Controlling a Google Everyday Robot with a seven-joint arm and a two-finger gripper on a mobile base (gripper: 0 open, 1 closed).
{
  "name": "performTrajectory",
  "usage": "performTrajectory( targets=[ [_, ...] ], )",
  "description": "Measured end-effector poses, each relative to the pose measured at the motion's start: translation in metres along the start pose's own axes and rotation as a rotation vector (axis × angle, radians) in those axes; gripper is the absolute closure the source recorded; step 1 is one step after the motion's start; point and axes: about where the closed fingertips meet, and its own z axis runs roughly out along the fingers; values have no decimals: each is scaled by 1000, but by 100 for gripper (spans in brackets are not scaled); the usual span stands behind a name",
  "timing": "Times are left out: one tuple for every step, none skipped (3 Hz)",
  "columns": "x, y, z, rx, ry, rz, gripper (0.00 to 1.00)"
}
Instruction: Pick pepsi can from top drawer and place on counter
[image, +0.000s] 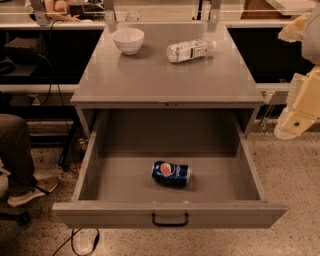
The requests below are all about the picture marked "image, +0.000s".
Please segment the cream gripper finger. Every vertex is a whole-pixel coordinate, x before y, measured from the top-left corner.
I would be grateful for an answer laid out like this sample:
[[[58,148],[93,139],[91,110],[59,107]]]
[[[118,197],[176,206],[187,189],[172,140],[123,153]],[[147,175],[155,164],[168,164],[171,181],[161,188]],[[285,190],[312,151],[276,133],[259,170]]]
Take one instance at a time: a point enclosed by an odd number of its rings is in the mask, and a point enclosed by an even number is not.
[[[294,74],[286,103],[274,129],[274,135],[282,140],[301,136],[320,118],[319,65],[306,75]]]
[[[311,13],[307,12],[298,16],[295,20],[285,26],[278,34],[278,38],[289,43],[302,42],[304,40],[304,31],[306,23]]]

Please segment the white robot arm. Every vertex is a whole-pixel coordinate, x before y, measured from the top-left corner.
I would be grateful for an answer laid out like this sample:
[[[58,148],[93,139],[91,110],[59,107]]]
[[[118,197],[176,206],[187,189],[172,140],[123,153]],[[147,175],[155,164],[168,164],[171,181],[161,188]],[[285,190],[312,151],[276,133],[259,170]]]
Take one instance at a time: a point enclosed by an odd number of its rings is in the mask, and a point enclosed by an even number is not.
[[[274,135],[289,140],[301,136],[320,118],[320,3],[284,27],[278,38],[301,43],[302,57],[314,68],[306,75],[296,73],[291,80],[287,106],[282,110]]]

